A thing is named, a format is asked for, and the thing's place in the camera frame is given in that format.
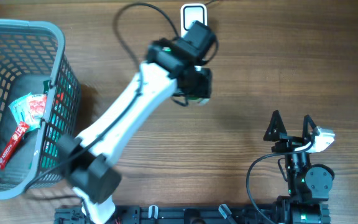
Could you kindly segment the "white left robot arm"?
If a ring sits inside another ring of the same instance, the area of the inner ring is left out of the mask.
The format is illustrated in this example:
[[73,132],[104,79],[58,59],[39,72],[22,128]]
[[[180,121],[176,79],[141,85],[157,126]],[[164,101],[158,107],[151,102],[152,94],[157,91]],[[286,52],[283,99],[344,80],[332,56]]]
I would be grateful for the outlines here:
[[119,98],[77,137],[63,135],[57,142],[60,172],[83,200],[83,211],[93,223],[107,223],[116,210],[112,193],[122,176],[114,169],[123,149],[151,113],[166,99],[211,95],[211,70],[205,55],[216,39],[179,37],[153,41],[139,71]]

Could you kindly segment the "green lid jar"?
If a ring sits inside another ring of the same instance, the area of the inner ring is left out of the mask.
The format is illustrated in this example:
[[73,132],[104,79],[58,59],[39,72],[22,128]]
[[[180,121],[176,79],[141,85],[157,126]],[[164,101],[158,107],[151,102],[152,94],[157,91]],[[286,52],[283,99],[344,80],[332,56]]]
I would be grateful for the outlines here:
[[191,104],[203,106],[209,102],[209,98],[197,98],[197,97],[189,97],[188,102]]

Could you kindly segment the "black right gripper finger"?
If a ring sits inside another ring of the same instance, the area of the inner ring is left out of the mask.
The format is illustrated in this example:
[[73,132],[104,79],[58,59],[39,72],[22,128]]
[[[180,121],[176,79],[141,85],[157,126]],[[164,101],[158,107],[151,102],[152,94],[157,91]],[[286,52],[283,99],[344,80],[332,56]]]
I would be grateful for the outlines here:
[[287,131],[285,129],[279,110],[272,113],[269,126],[264,134],[264,141],[281,141],[287,139]]
[[310,115],[305,115],[303,120],[302,138],[306,139],[310,136],[310,130],[314,131],[316,125]]

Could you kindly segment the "red white tissue pack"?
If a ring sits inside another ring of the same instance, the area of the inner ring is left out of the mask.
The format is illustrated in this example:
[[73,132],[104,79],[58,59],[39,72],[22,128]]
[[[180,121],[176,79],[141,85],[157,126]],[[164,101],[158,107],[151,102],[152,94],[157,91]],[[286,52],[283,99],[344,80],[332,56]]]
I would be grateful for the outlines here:
[[40,128],[40,120],[44,115],[45,105],[47,102],[46,94],[33,95],[29,93],[16,100],[10,105],[9,109],[19,124],[23,121],[29,125],[27,132]]

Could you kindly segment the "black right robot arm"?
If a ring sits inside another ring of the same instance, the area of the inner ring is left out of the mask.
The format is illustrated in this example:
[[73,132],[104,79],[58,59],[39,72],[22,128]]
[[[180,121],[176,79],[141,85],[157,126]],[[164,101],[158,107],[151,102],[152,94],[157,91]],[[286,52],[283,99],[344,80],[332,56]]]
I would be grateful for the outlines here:
[[310,155],[326,150],[335,133],[316,125],[311,116],[303,120],[302,136],[290,136],[279,111],[274,111],[264,141],[274,142],[272,152],[283,155],[285,168],[279,167],[288,185],[288,195],[273,203],[269,219],[274,223],[330,224],[326,202],[333,187],[334,171],[323,164],[312,164]]

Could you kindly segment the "red coffee stick sachet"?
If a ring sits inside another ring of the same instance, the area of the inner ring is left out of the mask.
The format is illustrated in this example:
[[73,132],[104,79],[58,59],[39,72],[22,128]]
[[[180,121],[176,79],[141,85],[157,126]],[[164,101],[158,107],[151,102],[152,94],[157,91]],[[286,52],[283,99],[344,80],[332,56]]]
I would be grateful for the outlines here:
[[0,155],[0,169],[4,170],[10,158],[12,157],[16,147],[21,142],[24,134],[29,129],[29,125],[23,121],[20,121],[2,154]]

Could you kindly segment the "green 3M gloves packet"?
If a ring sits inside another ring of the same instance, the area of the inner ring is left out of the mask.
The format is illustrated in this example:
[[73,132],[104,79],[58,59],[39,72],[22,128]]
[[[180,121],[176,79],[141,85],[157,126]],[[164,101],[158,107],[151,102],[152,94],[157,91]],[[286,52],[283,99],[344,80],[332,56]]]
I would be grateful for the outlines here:
[[66,79],[53,86],[44,81],[41,88],[47,102],[44,113],[37,123],[40,127],[32,131],[35,137],[34,157],[39,170],[47,170],[58,164],[57,141],[63,134],[72,134],[78,113],[81,91],[76,83]]

